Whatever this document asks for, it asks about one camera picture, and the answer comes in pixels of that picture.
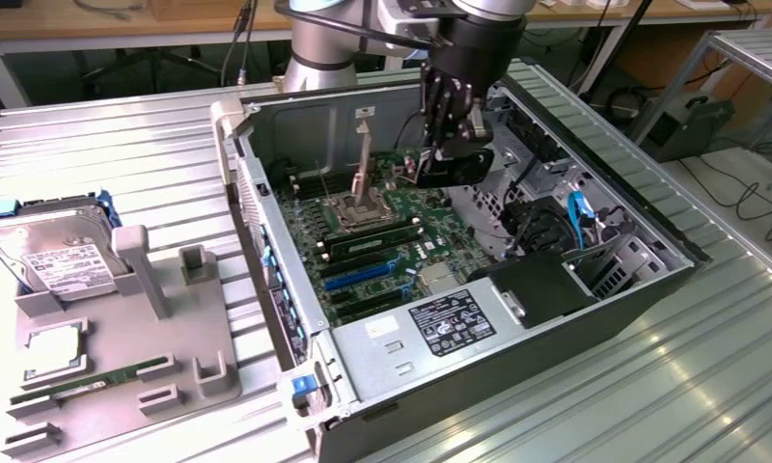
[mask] aluminum profile table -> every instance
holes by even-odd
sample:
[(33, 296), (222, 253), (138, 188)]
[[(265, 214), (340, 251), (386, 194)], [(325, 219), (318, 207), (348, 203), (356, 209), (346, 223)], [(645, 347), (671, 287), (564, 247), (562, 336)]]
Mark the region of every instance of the aluminum profile table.
[[(616, 338), (365, 461), (772, 460), (771, 262), (541, 69), (516, 64), (509, 73), (713, 262)], [(273, 91), (249, 89), (242, 95)], [(217, 185), (207, 104), (234, 95), (2, 113), (0, 195), (33, 196), (51, 182), (67, 193), (101, 181), (117, 190), (123, 221), (149, 227), (157, 254), (193, 242), (214, 250), (244, 386), (234, 402), (53, 461), (312, 461), (282, 418), (272, 344)], [(13, 308), (0, 275), (1, 349)], [(0, 412), (0, 427), (6, 421)]]
[(685, 79), (700, 66), (705, 54), (712, 50), (772, 84), (772, 29), (708, 32), (683, 62), (666, 90), (630, 129), (629, 135), (636, 143), (644, 140), (666, 105), (679, 94)]

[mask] desk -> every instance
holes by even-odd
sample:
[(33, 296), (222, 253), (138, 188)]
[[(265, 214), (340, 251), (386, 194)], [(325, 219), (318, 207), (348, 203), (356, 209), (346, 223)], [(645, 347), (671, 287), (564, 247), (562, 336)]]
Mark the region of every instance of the desk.
[[(290, 38), (289, 22), (273, 11), (272, 0), (260, 0), (254, 19), (253, 41), (278, 41)], [(597, 76), (617, 39), (625, 30), (634, 5), (606, 12), (604, 26), (612, 26), (604, 48), (586, 74), (581, 91)], [(753, 0), (757, 21), (765, 24), (772, 15), (772, 0)], [(536, 5), (530, 14), (529, 29), (590, 27), (597, 24), (601, 12), (588, 7), (569, 7), (561, 3), (552, 8)], [(675, 0), (654, 0), (641, 24), (681, 22), (736, 21), (735, 10), (695, 12)], [(77, 8), (71, 0), (26, 0), (19, 9), (0, 10), (0, 99), (7, 108), (27, 106), (21, 86), (2, 57), (10, 53), (69, 51), (145, 46), (173, 46), (223, 43), (231, 39), (231, 18), (158, 21), (149, 10), (130, 12), (122, 21), (106, 14)]]

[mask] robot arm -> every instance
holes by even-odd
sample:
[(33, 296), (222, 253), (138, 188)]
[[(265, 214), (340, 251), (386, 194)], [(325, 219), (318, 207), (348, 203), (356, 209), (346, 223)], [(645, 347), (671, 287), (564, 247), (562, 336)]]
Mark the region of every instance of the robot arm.
[(288, 1), (276, 0), (276, 10), (294, 20), (289, 92), (353, 85), (357, 51), (405, 57), (428, 50), (421, 68), (426, 150), (416, 181), (418, 187), (448, 186), (452, 170), (485, 164), (478, 149), (492, 141), (481, 116), (486, 91), (512, 61), (534, 0)]

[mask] warning label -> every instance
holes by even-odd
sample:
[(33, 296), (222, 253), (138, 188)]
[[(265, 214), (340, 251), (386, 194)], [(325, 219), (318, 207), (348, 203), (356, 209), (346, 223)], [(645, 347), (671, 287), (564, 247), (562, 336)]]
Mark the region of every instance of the warning label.
[(409, 315), (437, 357), (496, 333), (466, 289), (409, 309)]
[(29, 254), (22, 256), (22, 261), (55, 295), (113, 282), (111, 272), (93, 244)]

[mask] hard drive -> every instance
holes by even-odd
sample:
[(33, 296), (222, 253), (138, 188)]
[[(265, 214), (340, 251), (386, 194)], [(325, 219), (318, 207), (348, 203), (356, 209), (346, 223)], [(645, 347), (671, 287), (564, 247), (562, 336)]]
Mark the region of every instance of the hard drive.
[(111, 292), (129, 272), (111, 252), (119, 225), (103, 193), (59, 200), (0, 200), (0, 260), (26, 292), (49, 290), (62, 301)]

